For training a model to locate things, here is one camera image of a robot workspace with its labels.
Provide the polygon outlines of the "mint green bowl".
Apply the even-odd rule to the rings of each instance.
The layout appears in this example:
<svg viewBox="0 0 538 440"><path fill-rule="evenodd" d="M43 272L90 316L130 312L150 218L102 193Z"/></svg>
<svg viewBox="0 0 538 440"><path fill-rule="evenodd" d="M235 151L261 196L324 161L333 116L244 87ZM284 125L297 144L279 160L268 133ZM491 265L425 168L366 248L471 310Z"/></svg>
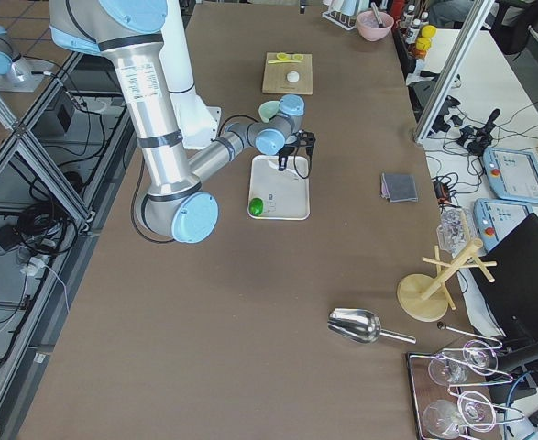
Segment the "mint green bowl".
<svg viewBox="0 0 538 440"><path fill-rule="evenodd" d="M274 117L280 109L280 101L271 100L262 103L258 107L258 115L263 123L268 123L272 117Z"/></svg>

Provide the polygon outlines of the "pink bowl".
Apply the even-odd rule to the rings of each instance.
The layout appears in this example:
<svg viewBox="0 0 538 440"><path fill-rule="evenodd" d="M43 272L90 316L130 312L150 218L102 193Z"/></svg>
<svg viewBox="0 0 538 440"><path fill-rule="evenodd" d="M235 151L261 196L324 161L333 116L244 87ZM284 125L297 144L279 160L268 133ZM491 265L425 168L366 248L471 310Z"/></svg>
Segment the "pink bowl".
<svg viewBox="0 0 538 440"><path fill-rule="evenodd" d="M357 16L357 29L360 36L366 41L379 41L389 35L395 21L389 14L379 11L382 27L372 10L361 12Z"/></svg>

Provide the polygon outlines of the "cream rabbit tray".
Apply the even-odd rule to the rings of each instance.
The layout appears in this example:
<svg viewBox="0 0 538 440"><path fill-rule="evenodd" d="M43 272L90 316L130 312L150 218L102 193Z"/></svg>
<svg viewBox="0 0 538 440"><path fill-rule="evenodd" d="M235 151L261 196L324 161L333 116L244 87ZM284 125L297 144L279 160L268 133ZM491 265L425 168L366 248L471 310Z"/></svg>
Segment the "cream rabbit tray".
<svg viewBox="0 0 538 440"><path fill-rule="evenodd" d="M262 216L254 219L305 220L310 214L309 163L289 156L286 170L278 170L278 157L258 155L252 160L248 202L261 198Z"/></svg>

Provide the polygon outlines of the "green lime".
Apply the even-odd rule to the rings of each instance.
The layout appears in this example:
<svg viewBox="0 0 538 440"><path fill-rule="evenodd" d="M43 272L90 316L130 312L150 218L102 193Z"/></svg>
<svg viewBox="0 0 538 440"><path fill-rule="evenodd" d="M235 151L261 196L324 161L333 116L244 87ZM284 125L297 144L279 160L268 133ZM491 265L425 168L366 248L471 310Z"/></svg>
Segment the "green lime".
<svg viewBox="0 0 538 440"><path fill-rule="evenodd" d="M264 202L261 198L254 197L248 203L248 213L254 217L262 216L264 211Z"/></svg>

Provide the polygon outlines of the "wooden cutting board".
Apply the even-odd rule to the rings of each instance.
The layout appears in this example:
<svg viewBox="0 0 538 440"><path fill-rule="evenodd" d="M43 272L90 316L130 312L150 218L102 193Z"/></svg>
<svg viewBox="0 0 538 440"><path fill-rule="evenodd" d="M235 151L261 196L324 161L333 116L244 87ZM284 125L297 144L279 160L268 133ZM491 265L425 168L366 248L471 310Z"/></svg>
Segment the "wooden cutting board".
<svg viewBox="0 0 538 440"><path fill-rule="evenodd" d="M268 52L262 81L264 94L313 94L313 55Z"/></svg>

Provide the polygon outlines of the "grey folded cloth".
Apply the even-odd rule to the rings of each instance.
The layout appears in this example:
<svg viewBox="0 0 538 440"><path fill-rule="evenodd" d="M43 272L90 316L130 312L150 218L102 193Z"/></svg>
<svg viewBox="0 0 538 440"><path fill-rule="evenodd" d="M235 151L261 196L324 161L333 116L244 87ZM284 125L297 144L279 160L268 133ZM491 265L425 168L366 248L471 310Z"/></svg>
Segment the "grey folded cloth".
<svg viewBox="0 0 538 440"><path fill-rule="evenodd" d="M419 200L415 179L411 174L381 174L381 197L392 202L417 202Z"/></svg>

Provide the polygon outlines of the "steel scoop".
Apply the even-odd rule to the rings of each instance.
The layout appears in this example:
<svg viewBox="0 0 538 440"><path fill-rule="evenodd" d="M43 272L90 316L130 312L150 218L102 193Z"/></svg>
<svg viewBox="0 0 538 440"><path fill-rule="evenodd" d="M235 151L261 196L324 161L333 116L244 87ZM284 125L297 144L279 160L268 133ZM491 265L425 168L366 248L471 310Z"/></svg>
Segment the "steel scoop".
<svg viewBox="0 0 538 440"><path fill-rule="evenodd" d="M358 343L376 342L381 336L415 344L416 338L382 327L379 317L366 309L334 308L329 314L328 328Z"/></svg>

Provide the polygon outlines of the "wooden mug tree stand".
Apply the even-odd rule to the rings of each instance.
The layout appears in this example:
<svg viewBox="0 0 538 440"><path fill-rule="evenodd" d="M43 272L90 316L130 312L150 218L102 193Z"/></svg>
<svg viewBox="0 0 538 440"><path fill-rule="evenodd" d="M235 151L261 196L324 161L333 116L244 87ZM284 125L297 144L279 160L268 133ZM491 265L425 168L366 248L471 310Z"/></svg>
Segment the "wooden mug tree stand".
<svg viewBox="0 0 538 440"><path fill-rule="evenodd" d="M498 263L480 259L478 251L483 247L481 239L470 235L464 215L462 225L466 243L449 263L439 257L422 257L422 261L436 266L434 278L414 273L400 280L396 290L397 299L403 311L410 317L422 322L434 322L440 320L448 309L454 310L456 304L445 284L461 269L480 269L489 282L495 281L489 268L496 267Z"/></svg>

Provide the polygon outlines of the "lower teach pendant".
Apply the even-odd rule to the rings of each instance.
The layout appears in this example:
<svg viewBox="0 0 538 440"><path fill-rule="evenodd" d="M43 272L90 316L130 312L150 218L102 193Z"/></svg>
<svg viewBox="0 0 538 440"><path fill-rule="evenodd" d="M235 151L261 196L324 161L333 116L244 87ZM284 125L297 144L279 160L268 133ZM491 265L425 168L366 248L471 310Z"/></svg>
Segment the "lower teach pendant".
<svg viewBox="0 0 538 440"><path fill-rule="evenodd" d="M474 202L474 219L484 248L491 251L529 214L528 203L479 198Z"/></svg>

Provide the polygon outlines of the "teach pendant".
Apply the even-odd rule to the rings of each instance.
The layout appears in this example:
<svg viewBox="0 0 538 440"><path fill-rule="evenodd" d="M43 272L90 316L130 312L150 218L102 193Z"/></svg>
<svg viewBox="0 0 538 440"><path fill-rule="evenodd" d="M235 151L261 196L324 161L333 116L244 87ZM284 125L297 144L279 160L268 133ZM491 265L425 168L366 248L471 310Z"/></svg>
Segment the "teach pendant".
<svg viewBox="0 0 538 440"><path fill-rule="evenodd" d="M531 152L486 148L482 161L498 198L538 204L538 161Z"/></svg>
<svg viewBox="0 0 538 440"><path fill-rule="evenodd" d="M491 251L529 214L528 203L479 198L474 202L474 219L484 248Z"/></svg>

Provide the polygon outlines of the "upper teach pendant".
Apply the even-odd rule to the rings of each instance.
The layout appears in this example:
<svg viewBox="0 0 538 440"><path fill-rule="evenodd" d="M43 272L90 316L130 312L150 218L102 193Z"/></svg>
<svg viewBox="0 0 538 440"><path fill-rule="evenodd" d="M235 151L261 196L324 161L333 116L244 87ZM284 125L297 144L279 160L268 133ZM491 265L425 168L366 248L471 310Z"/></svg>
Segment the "upper teach pendant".
<svg viewBox="0 0 538 440"><path fill-rule="evenodd" d="M482 161L498 198L538 204L538 161L531 152L486 148Z"/></svg>

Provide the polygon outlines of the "black monitor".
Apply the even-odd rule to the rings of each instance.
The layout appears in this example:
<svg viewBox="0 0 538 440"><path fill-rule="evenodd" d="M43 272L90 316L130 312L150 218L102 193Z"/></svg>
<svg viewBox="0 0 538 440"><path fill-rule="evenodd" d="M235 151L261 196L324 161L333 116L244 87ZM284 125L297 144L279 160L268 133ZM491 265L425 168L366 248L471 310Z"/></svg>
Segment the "black monitor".
<svg viewBox="0 0 538 440"><path fill-rule="evenodd" d="M476 284L505 335L538 340L538 216L530 214L484 258L495 261L493 282L473 271Z"/></svg>

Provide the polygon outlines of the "wine glass rack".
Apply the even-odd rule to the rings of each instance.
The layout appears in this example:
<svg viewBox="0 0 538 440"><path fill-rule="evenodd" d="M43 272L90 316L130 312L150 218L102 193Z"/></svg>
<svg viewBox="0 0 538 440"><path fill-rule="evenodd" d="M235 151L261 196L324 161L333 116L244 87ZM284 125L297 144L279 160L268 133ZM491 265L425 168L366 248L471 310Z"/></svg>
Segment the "wine glass rack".
<svg viewBox="0 0 538 440"><path fill-rule="evenodd" d="M406 355L418 439L477 439L523 420L523 412L491 401L489 387L510 385L500 369L500 342L476 337L462 347Z"/></svg>

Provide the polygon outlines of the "aluminium frame post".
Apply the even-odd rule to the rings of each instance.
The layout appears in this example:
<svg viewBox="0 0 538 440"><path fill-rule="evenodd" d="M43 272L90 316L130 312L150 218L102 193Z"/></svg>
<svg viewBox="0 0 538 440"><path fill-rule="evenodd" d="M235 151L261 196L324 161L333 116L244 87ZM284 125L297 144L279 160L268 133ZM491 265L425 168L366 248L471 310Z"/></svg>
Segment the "aluminium frame post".
<svg viewBox="0 0 538 440"><path fill-rule="evenodd" d="M494 0L476 0L473 2L467 19L457 35L455 44L432 90L427 105L423 109L417 127L414 129L413 141L417 145L422 145L423 141L427 138L434 120L439 115L439 111L445 102L445 98L448 95L458 69L469 52L493 4Z"/></svg>

